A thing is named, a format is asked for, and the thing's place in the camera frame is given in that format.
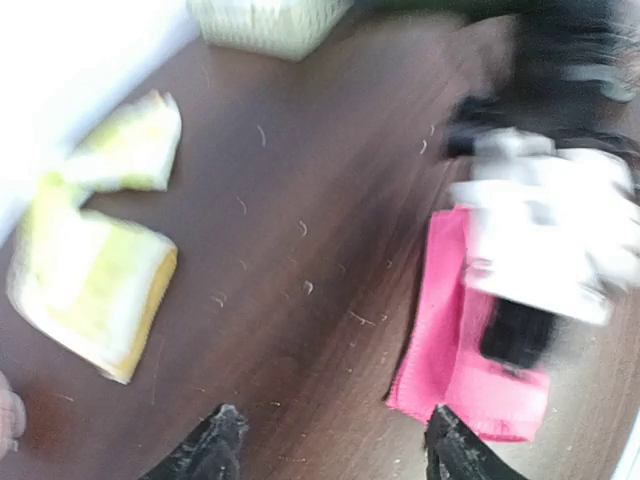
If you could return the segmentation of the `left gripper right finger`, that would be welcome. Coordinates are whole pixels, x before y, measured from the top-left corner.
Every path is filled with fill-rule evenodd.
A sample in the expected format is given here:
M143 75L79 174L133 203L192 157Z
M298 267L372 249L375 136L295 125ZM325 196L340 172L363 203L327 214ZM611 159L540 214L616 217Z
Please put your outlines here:
M437 406L424 433L427 480L526 480L448 406Z

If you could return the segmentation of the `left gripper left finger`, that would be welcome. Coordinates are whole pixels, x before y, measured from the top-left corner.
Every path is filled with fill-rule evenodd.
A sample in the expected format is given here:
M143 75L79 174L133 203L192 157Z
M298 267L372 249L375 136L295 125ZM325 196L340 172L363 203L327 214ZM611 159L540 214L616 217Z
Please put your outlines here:
M234 405L221 404L141 479L239 479L239 455L248 430L247 419Z

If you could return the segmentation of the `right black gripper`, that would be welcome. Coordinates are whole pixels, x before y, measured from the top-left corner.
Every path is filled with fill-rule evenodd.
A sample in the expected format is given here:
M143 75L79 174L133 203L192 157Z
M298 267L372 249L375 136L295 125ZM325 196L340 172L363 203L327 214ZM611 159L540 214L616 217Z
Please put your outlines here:
M556 315L496 298L480 341L480 353L512 370L532 370L549 349Z

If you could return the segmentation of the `pink towel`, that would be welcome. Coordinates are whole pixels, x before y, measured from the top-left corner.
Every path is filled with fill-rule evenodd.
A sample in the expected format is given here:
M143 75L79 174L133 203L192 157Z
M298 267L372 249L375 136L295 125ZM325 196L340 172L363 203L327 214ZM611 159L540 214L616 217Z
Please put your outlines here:
M531 441L550 379L537 371L514 378L481 355L494 302L463 282L469 219L463 208L431 218L415 324L386 404L422 423L446 405L483 440Z

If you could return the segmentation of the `green patterned towel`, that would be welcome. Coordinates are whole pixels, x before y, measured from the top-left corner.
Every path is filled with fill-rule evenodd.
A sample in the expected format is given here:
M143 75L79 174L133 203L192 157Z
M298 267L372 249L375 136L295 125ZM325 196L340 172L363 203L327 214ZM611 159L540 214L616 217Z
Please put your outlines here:
M168 93L117 108L40 179L16 230L11 305L120 384L135 373L178 249L161 233L85 203L95 193L165 191L181 133Z

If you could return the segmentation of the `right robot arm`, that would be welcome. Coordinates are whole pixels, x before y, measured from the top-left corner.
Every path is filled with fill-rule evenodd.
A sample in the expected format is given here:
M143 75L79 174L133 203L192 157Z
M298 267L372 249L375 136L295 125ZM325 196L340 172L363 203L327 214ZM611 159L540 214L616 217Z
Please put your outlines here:
M613 296L639 283L639 149L603 108L631 94L616 62L613 1L513 1L508 80L466 98L447 154L471 216L466 284L496 300L481 354L533 369L557 323L608 322Z

